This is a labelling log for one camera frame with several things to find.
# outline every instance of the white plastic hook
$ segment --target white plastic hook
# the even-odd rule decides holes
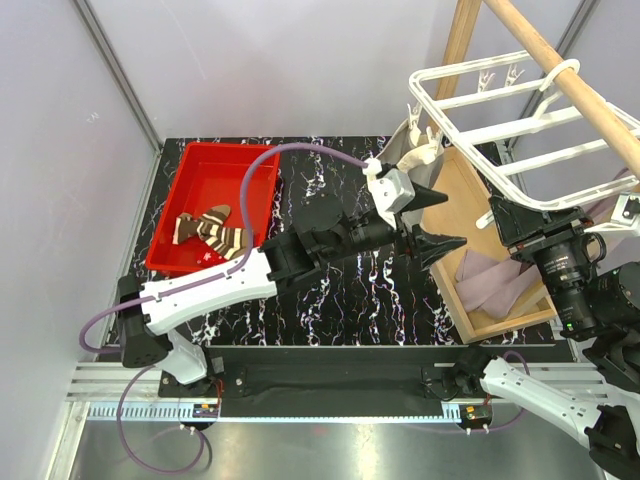
[[[478,75],[478,93],[484,92],[489,88],[489,85],[495,76],[496,74],[491,73],[489,70],[480,70],[480,74]]]
[[[544,92],[553,83],[555,78],[567,68],[572,68],[576,73],[578,73],[578,71],[580,70],[580,62],[575,58],[571,58],[569,60],[565,60],[564,62],[556,65],[545,77],[544,81],[542,82],[542,85],[540,85],[539,90],[541,92]],[[550,95],[547,98],[545,98],[542,102],[540,102],[540,105],[538,105],[538,108],[536,108],[536,111],[533,113],[532,117],[540,118],[547,111],[547,108],[549,108],[549,105],[551,105],[553,102],[558,100],[561,96],[562,96],[562,91],[558,90],[554,92],[553,95]]]
[[[511,85],[516,83],[516,80],[518,80],[518,78],[520,78],[520,75],[522,75],[523,73],[524,70],[520,70],[518,72],[517,63],[512,63],[511,65],[509,65],[509,70],[507,70],[507,78],[504,80],[504,86],[510,87]]]
[[[570,58],[568,60],[565,60],[564,62],[560,62],[547,74],[542,82],[542,85],[540,85],[539,90],[541,92],[544,92],[553,83],[555,78],[567,68],[572,68],[574,72],[578,73],[580,71],[580,61],[575,58]]]

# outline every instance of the wooden box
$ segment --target wooden box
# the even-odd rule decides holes
[[[444,165],[434,189],[448,194],[449,201],[425,209],[422,227],[431,233],[467,238],[466,246],[449,253],[431,268],[462,341],[476,342],[555,317],[542,282],[521,295],[505,318],[492,318],[483,311],[464,311],[455,290],[455,273],[466,249],[497,261],[509,254],[500,243],[495,225],[484,230],[476,227],[476,220],[489,211],[489,193],[480,177],[455,148],[446,149],[444,155]]]

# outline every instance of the pink cloth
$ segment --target pink cloth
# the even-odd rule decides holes
[[[493,318],[504,318],[509,315],[509,310],[516,300],[529,287],[540,280],[540,272],[535,265],[529,267],[518,278],[504,285],[499,291],[491,295],[480,307]]]
[[[462,260],[460,261],[458,270],[456,271],[456,282],[461,282],[475,277],[479,273],[482,273],[491,267],[495,267],[498,263],[500,262],[491,257],[487,257],[482,253],[467,249],[467,251],[464,252],[464,257],[462,257]]]
[[[519,274],[520,262],[508,259],[459,282],[456,285],[456,291],[465,311],[471,312],[480,307],[492,295],[515,280]]]

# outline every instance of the red plastic bin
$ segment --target red plastic bin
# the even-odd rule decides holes
[[[197,218],[215,205],[229,205],[231,214],[224,225],[244,227],[240,213],[240,183],[249,165],[270,148],[224,143],[187,145],[151,241],[145,260],[147,268],[178,277],[224,263],[224,258],[197,237],[173,245],[176,217],[187,212]],[[280,154],[267,159],[249,184],[249,215],[255,246],[262,245],[267,236],[279,164]],[[202,266],[198,260],[205,253],[211,253],[212,260]]]

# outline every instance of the wooden pole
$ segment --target wooden pole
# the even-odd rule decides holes
[[[456,11],[453,14],[453,21],[451,22],[451,29],[449,30],[449,39],[444,51],[442,65],[464,62],[481,5],[482,0],[458,0]],[[441,78],[438,81],[436,100],[453,97],[458,86],[458,78],[459,75]],[[433,119],[429,119],[428,124],[433,133],[437,133],[440,130],[440,127]]]
[[[513,6],[510,0],[484,0],[500,21],[524,46],[533,59],[549,73],[563,59]],[[640,142],[607,107],[604,100],[572,69],[563,70],[554,80],[583,117],[640,178]]]

